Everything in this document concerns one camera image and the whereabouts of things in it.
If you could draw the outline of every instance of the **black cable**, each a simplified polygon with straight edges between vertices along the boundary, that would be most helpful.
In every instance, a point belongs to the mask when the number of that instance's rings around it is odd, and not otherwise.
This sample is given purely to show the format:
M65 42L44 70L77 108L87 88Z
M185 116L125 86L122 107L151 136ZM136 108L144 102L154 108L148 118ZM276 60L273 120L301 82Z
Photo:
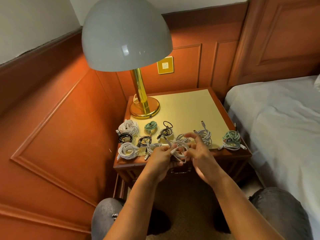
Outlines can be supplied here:
M146 139L148 139L148 143L150 145L151 142L152 142L151 136L142 136L138 141L137 147L146 147L147 143L143 143L143 141L146 140Z
M161 137L161 136L170 136L170 135L172 135L172 133L173 133L173 130L172 130L172 128L174 127L170 122L168 122L168 121L163 121L163 125L165 126L165 129L163 129L162 131L161 131L161 133L158 135L158 137L157 137L157 139L159 140L159 138Z
M118 136L119 143L132 142L133 136L129 133L122 133Z

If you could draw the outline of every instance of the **white bed sheet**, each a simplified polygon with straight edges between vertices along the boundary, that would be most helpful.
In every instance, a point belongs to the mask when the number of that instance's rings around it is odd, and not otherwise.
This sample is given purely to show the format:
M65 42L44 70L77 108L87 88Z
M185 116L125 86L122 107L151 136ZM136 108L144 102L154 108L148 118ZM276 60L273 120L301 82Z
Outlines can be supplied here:
M294 195L320 239L320 92L316 76L233 87L224 106L266 186Z

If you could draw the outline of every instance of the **pillow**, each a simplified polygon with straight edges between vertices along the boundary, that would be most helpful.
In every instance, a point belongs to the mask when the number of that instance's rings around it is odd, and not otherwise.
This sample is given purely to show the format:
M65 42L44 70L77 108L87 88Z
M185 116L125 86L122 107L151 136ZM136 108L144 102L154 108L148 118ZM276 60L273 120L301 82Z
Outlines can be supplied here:
M315 80L315 82L314 82L314 87L316 88L316 89L318 89L319 90L319 92L320 92L320 75L317 77L317 79Z

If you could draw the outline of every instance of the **lamp shade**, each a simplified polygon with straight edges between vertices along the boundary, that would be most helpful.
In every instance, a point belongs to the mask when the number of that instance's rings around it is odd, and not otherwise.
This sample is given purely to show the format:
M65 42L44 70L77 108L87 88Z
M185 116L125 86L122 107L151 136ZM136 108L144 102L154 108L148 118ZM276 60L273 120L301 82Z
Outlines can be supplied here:
M145 67L173 49L165 20L146 0L98 1L85 19L82 47L91 68L109 72Z

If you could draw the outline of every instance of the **brass lamp base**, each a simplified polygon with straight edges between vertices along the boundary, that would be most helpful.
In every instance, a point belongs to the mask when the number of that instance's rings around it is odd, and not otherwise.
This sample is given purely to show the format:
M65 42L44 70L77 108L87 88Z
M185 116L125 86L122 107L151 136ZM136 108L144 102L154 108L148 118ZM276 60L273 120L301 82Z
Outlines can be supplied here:
M160 111L160 103L153 97L148 97L149 107L143 108L141 103L132 103L130 113L137 119L148 119L155 116Z

